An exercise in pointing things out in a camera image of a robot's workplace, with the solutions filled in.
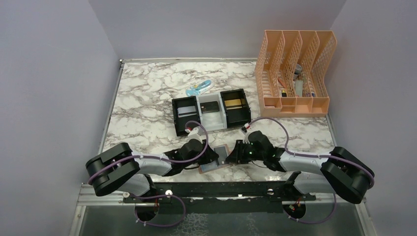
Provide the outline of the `brown leather card holder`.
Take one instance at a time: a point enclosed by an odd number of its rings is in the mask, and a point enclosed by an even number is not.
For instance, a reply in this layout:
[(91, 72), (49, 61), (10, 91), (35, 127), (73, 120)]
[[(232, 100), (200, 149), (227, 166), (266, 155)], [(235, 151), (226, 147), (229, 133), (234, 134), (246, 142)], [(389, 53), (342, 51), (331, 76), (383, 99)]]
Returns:
[(210, 171), (214, 171), (214, 170), (221, 169), (221, 168), (225, 168), (225, 167), (229, 167), (229, 166), (231, 166), (231, 164), (229, 164), (229, 163), (227, 163), (225, 165), (222, 165), (222, 166), (218, 166), (217, 163), (216, 163), (216, 161), (213, 161), (212, 163), (204, 164), (204, 165), (200, 166), (198, 168), (198, 170), (199, 170), (199, 173), (200, 174), (203, 174), (203, 173), (207, 173), (207, 172), (210, 172)]

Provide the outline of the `white tray bin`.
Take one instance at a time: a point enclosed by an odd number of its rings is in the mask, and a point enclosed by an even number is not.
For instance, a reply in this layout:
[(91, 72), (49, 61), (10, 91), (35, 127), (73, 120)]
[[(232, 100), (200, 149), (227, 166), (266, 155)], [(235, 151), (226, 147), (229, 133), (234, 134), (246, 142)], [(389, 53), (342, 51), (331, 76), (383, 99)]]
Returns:
[(227, 128), (225, 108), (219, 92), (207, 93), (196, 97), (199, 118), (206, 131)]

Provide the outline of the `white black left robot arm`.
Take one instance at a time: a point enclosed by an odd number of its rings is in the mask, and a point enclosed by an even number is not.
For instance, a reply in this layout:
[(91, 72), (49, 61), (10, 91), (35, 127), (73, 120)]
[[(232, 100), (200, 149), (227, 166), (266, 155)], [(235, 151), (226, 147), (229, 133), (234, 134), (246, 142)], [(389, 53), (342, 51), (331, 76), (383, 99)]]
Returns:
[(162, 154), (134, 154), (128, 143), (120, 143), (87, 161), (88, 184), (99, 197), (118, 190), (131, 192), (148, 202), (155, 191), (149, 175), (170, 177), (188, 166), (209, 164), (218, 158), (205, 140), (191, 139), (182, 147)]

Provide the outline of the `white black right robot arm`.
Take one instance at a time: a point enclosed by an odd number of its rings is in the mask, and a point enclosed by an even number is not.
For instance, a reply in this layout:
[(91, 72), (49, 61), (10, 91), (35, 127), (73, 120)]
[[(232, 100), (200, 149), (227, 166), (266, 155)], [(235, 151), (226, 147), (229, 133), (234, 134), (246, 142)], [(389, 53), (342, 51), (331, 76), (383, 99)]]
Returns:
[(290, 200), (304, 194), (331, 193), (359, 204), (375, 183), (374, 172), (343, 147), (321, 154), (295, 152), (275, 147), (261, 131), (249, 132), (244, 140), (237, 140), (226, 158), (233, 164), (256, 160), (272, 171), (296, 174), (284, 186), (284, 195)]

